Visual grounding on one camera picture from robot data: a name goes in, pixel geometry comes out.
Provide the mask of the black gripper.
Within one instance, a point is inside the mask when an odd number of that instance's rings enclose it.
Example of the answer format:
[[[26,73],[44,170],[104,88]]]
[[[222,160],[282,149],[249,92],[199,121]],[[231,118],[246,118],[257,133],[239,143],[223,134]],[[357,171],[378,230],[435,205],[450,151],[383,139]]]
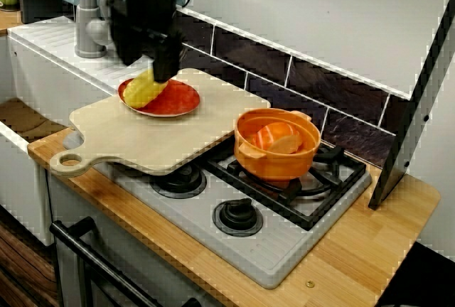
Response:
[[[182,35],[175,23],[176,0],[108,0],[109,28],[117,55],[126,66],[142,57],[137,38],[162,41],[156,47],[154,80],[167,82],[180,68]]]

